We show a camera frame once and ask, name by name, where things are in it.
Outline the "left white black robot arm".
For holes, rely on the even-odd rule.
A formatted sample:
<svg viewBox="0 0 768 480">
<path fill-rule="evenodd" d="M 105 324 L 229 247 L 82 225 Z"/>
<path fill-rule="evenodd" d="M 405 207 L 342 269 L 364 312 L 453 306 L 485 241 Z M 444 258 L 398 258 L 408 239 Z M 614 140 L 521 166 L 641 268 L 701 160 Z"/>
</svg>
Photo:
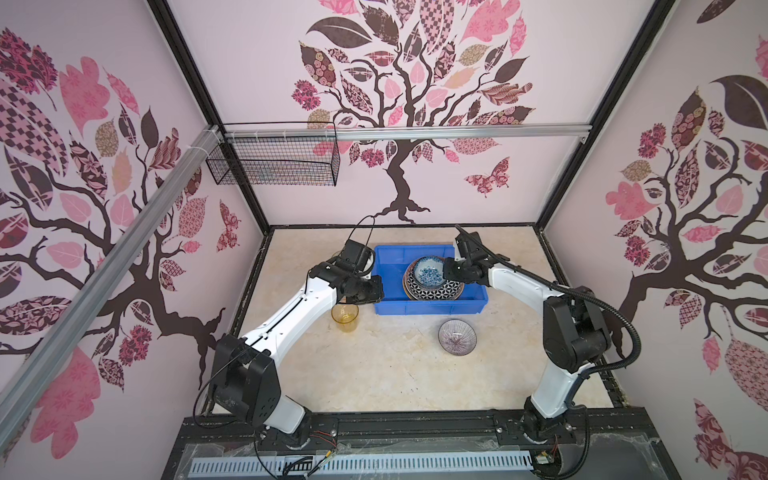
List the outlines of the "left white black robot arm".
<svg viewBox="0 0 768 480">
<path fill-rule="evenodd" d="M 338 255 L 310 268 L 303 285 L 269 319 L 239 337 L 224 336 L 204 386 L 208 398 L 237 421 L 305 445 L 312 413 L 282 392 L 278 368 L 308 328 L 341 300 L 351 305 L 383 300 L 383 280 L 372 273 L 374 264 L 374 250 L 349 239 Z"/>
</svg>

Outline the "black geometric orange-rimmed plate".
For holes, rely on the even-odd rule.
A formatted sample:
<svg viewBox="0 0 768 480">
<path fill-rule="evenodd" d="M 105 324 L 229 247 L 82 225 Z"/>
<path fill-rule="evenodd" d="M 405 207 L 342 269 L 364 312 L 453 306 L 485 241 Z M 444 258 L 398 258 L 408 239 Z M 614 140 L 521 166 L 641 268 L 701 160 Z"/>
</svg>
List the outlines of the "black geometric orange-rimmed plate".
<svg viewBox="0 0 768 480">
<path fill-rule="evenodd" d="M 428 290 L 421 288 L 412 277 L 413 261 L 403 275 L 403 289 L 410 300 L 414 301 L 453 301 L 457 300 L 464 291 L 465 285 L 459 281 L 447 280 L 437 289 Z"/>
</svg>

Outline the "blue floral bowl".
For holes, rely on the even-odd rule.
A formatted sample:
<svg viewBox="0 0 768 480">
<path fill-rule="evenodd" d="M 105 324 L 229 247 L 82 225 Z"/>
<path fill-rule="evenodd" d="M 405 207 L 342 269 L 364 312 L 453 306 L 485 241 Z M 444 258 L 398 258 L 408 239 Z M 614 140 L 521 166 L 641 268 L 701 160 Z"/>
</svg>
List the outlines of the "blue floral bowl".
<svg viewBox="0 0 768 480">
<path fill-rule="evenodd" d="M 421 288 L 434 290 L 445 282 L 444 259 L 437 256 L 425 256 L 413 264 L 412 277 Z"/>
</svg>

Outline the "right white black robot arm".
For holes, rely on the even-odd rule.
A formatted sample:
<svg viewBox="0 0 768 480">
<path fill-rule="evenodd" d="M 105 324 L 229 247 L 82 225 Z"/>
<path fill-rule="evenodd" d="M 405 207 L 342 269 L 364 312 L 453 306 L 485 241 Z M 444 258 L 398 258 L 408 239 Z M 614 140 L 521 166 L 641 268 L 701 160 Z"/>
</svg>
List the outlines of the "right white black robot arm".
<svg viewBox="0 0 768 480">
<path fill-rule="evenodd" d="M 501 291 L 541 316 L 548 363 L 525 401 L 521 423 L 530 441 L 544 443 L 564 429 L 566 412 L 588 370 L 609 347 L 601 308 L 589 300 L 589 289 L 559 285 L 511 264 L 485 247 L 476 232 L 459 228 L 454 249 L 454 257 L 444 261 L 446 279 Z"/>
</svg>

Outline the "purple striped bowl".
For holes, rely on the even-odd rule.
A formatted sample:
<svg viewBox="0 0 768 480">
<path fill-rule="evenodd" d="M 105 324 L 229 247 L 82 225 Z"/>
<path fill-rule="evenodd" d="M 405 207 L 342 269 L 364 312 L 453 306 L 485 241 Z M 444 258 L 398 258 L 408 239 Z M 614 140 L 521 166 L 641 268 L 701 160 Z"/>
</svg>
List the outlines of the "purple striped bowl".
<svg viewBox="0 0 768 480">
<path fill-rule="evenodd" d="M 438 342 L 447 353 L 454 356 L 466 356 L 476 348 L 477 334 L 466 321 L 448 319 L 441 324 L 438 330 Z"/>
</svg>

